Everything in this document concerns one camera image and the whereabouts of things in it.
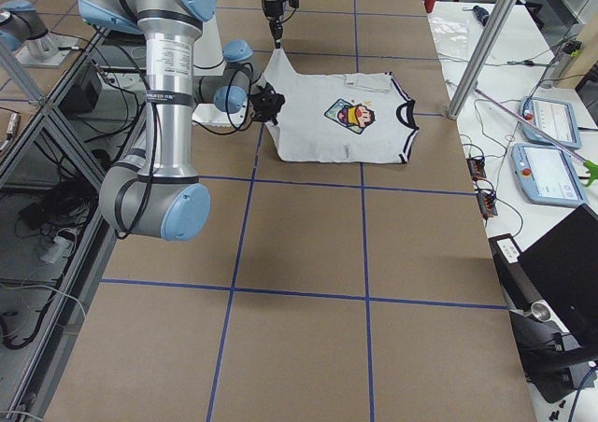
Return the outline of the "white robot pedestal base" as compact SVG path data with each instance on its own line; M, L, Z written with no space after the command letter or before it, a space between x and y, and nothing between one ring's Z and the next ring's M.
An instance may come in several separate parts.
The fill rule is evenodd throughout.
M216 17L203 23L203 33L193 46L193 65L196 76L219 77L223 73L225 62ZM211 103L197 105L193 119L217 130L232 130L226 114Z

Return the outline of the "near teach pendant tablet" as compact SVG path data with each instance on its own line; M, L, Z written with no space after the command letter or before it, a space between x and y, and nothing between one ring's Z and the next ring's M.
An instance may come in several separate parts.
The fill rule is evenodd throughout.
M573 164L558 148L518 143L512 146L511 160L530 203L570 208L588 203Z

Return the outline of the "grey cartoon print t-shirt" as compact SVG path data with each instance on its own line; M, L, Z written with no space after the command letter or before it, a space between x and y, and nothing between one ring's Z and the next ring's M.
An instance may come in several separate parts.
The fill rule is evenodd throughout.
M285 104L265 126L285 162L407 163L415 101L392 73L305 75L275 49L264 76Z

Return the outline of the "teach pendant tablet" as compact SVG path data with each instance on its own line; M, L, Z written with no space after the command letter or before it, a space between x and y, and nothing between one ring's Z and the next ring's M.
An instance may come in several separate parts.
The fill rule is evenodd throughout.
M576 115L569 102L526 96L520 101L520 113L534 127L563 145L572 149L581 148Z
M512 146L511 160L530 203L570 208L588 203L573 164L558 148L518 143Z

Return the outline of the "black laptop computer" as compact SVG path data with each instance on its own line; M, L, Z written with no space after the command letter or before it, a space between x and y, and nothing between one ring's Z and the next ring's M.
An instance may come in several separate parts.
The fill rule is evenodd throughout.
M597 213L582 204L519 255L541 297L580 345L597 341Z

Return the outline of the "aluminium frame post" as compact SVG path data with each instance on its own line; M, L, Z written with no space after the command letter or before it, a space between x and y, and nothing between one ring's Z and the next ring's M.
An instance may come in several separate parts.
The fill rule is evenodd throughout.
M458 118L516 2L517 0L497 0L494 4L489 20L449 103L447 109L449 119Z

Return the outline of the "far teach pendant tablet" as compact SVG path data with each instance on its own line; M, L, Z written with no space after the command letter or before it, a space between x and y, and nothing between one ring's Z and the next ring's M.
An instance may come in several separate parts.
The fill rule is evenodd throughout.
M569 102L526 96L520 101L520 113L534 127L563 145L572 149L581 148L576 115Z

